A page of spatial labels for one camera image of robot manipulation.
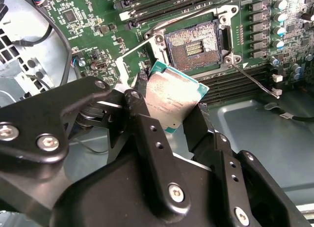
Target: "motherboard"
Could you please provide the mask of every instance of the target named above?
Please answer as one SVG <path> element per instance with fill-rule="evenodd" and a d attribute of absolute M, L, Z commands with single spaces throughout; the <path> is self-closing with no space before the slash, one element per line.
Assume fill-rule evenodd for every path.
<path fill-rule="evenodd" d="M 314 83 L 314 0 L 46 0 L 81 75 L 132 86 L 159 60 L 220 104 Z"/>

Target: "screw hole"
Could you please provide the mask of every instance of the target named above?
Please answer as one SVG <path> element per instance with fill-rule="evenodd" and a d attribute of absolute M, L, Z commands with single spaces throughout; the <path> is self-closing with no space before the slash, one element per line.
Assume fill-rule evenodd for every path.
<path fill-rule="evenodd" d="M 231 175 L 232 179 L 234 179 L 235 182 L 239 182 L 239 179 L 233 174 Z"/>
<path fill-rule="evenodd" d="M 151 131 L 154 131 L 154 132 L 156 132 L 157 131 L 157 129 L 156 129 L 156 127 L 155 126 L 153 126 L 153 125 L 151 125 Z"/>
<path fill-rule="evenodd" d="M 233 167 L 233 168 L 236 168 L 235 164 L 233 162 L 230 162 L 230 165 Z"/>
<path fill-rule="evenodd" d="M 132 92 L 131 92 L 131 94 L 132 94 L 132 96 L 133 96 L 133 97 L 135 97 L 135 98 L 139 98 L 139 94 L 138 94 L 138 92 L 136 92 L 136 91 L 132 91 Z"/>
<path fill-rule="evenodd" d="M 159 149 L 163 149 L 163 146 L 160 142 L 157 142 L 156 143 L 156 148 L 159 148 Z"/>

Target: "capacitor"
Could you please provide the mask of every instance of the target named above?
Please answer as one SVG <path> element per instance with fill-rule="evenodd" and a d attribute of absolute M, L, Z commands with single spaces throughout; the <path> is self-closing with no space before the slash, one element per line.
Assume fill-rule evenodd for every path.
<path fill-rule="evenodd" d="M 297 81 L 298 79 L 300 79 L 301 74 L 300 74 L 300 73 L 292 72 L 291 77 L 292 77 L 295 81 Z"/>
<path fill-rule="evenodd" d="M 285 43 L 280 40 L 280 39 L 276 39 L 274 42 L 273 42 L 273 46 L 277 49 L 282 49 L 284 47 Z"/>
<path fill-rule="evenodd" d="M 291 70 L 294 71 L 294 73 L 299 74 L 302 70 L 302 67 L 298 64 L 295 64 L 291 67 Z"/>
<path fill-rule="evenodd" d="M 306 21 L 314 22 L 314 14 L 303 13 L 301 18 Z"/>
<path fill-rule="evenodd" d="M 274 3 L 274 8 L 279 9 L 279 10 L 284 10 L 287 7 L 288 3 L 286 0 L 277 0 Z"/>
<path fill-rule="evenodd" d="M 286 33 L 286 29 L 280 26 L 277 26 L 274 28 L 274 34 L 279 35 L 280 37 L 282 37 L 284 35 L 284 33 Z"/>
<path fill-rule="evenodd" d="M 287 14 L 285 13 L 276 13 L 273 17 L 274 21 L 283 22 L 287 19 Z"/>
<path fill-rule="evenodd" d="M 273 66 L 278 66 L 280 64 L 279 60 L 276 59 L 275 57 L 271 57 L 269 59 L 269 63 L 272 64 Z"/>
<path fill-rule="evenodd" d="M 305 57 L 305 61 L 312 61 L 314 56 L 312 54 L 309 54 Z"/>

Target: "white connector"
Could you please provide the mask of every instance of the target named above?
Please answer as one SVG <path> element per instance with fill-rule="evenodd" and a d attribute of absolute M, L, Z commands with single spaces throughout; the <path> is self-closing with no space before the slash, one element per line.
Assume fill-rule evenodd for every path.
<path fill-rule="evenodd" d="M 273 81 L 278 83 L 283 81 L 284 77 L 282 75 L 272 74 Z"/>
<path fill-rule="evenodd" d="M 280 96 L 283 94 L 283 91 L 281 89 L 278 89 L 278 88 L 272 88 L 271 91 L 273 91 L 273 93 L 276 95 L 276 96 Z"/>

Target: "surface mount component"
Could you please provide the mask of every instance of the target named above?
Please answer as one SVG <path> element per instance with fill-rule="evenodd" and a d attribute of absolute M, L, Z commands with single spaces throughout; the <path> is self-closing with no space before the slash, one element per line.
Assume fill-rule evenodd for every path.
<path fill-rule="evenodd" d="M 65 11 L 63 13 L 63 16 L 64 16 L 64 19 L 66 20 L 67 23 L 70 23 L 70 22 L 73 22 L 73 21 L 76 21 L 77 18 L 75 17 L 75 14 L 73 12 L 73 10 L 68 10 L 68 11 Z"/>

